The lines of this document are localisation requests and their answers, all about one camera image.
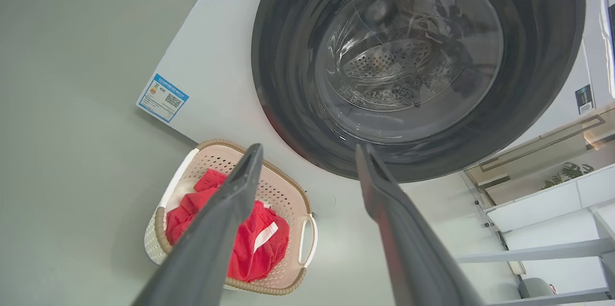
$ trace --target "white laundry basket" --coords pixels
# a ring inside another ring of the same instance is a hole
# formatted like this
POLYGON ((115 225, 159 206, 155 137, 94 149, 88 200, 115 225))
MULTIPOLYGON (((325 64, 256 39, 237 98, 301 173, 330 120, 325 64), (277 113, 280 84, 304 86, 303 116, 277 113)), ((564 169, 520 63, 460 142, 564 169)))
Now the white laundry basket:
MULTIPOLYGON (((194 192, 192 186, 208 169, 230 174, 244 152, 246 152, 244 148, 228 140, 207 140, 190 151, 167 186, 145 231, 145 250, 156 264, 162 264, 172 249, 165 235, 167 212, 179 205, 184 194, 194 192)), ((263 161, 257 200, 269 204, 271 209, 288 223, 290 233, 286 255, 267 278, 247 283, 227 277, 224 287, 285 295, 301 284, 306 268, 314 257, 318 242, 316 223, 312 217, 308 198, 301 187, 267 161, 263 161), (308 221, 312 225, 312 245, 306 259, 302 261, 301 247, 308 221)))

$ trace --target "brown woven rim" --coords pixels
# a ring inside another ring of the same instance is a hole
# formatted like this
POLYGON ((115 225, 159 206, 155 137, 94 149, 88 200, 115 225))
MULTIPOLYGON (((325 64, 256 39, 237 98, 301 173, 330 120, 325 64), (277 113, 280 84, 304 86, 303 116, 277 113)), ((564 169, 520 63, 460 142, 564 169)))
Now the brown woven rim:
MULTIPOLYGON (((201 144, 198 144, 197 148, 200 151, 210 146, 225 146, 225 147, 232 148, 233 150, 238 151, 242 154, 246 153, 246 149, 244 149, 242 146, 238 146, 237 144, 229 140, 223 140, 223 139, 207 140, 205 142, 202 142, 201 144)), ((288 175, 286 175, 283 171, 279 170, 279 168, 277 168, 270 162, 263 160, 263 165, 269 168, 272 172, 277 174, 279 177, 286 180, 294 188, 299 190, 299 193, 301 194, 301 197, 303 198, 303 201, 306 205, 307 213, 308 214, 312 213, 312 209, 310 209, 308 197, 305 195, 303 188, 301 188, 299 184, 297 184, 293 179, 288 177, 288 175)), ((164 253, 169 254, 171 250, 173 249, 173 246, 171 246, 171 244, 169 243, 169 240, 167 240, 167 235, 164 232, 164 211, 165 209, 163 206, 159 206, 158 209, 156 209, 156 215, 154 216, 154 231, 156 232, 156 238, 158 239, 160 248, 162 248, 162 251, 164 253)), ((305 277, 306 271, 307 271, 306 268, 301 268, 299 270, 299 274, 297 275, 297 278, 295 278, 292 284, 290 284, 290 286, 286 288, 270 288, 270 287, 264 287, 264 286, 257 286, 255 284, 250 284, 250 283, 243 282, 240 280, 235 280, 234 278, 229 278, 229 277, 226 278, 224 284, 234 287, 234 288, 243 289, 245 291, 250 291, 250 292, 255 292, 255 293, 269 294, 269 295, 286 295, 294 291, 295 289, 297 289, 299 284, 301 284, 301 282, 303 281, 303 277, 305 277)))

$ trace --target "qr code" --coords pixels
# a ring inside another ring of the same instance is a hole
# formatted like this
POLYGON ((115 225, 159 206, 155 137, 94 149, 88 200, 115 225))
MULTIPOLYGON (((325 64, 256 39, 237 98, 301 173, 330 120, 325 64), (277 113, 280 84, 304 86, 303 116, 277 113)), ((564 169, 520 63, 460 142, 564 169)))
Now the qr code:
POLYGON ((169 94, 169 95, 167 96, 167 98, 165 98, 165 100, 164 100, 164 101, 165 101, 165 102, 167 102, 168 104, 171 104, 172 106, 174 106, 174 107, 176 107, 176 108, 177 108, 177 106, 178 106, 178 105, 180 105, 180 103, 182 102, 182 101, 180 101, 180 99, 179 99, 179 98, 177 98, 177 97, 176 97, 176 96, 174 96, 173 94, 169 94))
POLYGON ((586 111, 589 111, 591 108, 592 108, 592 107, 591 107, 591 102, 589 102, 589 103, 587 103, 587 104, 584 104, 584 105, 581 105, 581 106, 578 108, 578 113, 579 113, 579 114, 585 113, 586 111))

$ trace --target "floor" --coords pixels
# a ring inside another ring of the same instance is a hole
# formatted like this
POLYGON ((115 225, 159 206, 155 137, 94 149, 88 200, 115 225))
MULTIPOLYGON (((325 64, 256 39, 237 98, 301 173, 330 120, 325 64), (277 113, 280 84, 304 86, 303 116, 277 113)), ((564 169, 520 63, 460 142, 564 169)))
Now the floor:
MULTIPOLYGON (((194 142, 134 102, 195 1, 0 0, 0 304, 126 305, 156 270, 143 232, 194 142)), ((458 175, 405 188, 453 254, 502 249, 458 175)), ((356 278, 386 286, 378 269, 356 278)), ((487 301, 518 297, 506 264, 463 270, 487 301)), ((295 293, 323 283, 309 274, 295 293)), ((286 301, 225 292, 222 304, 273 300, 286 301)))

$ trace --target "front-load washing machine door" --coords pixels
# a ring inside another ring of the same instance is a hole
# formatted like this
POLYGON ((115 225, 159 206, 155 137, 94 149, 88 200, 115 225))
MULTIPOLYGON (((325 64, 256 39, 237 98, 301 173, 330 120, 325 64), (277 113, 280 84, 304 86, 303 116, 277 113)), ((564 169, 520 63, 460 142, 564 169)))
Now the front-load washing machine door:
POLYGON ((357 178, 373 144, 400 182, 509 145, 575 61, 585 0, 261 0, 252 70, 272 126, 317 166, 357 178))

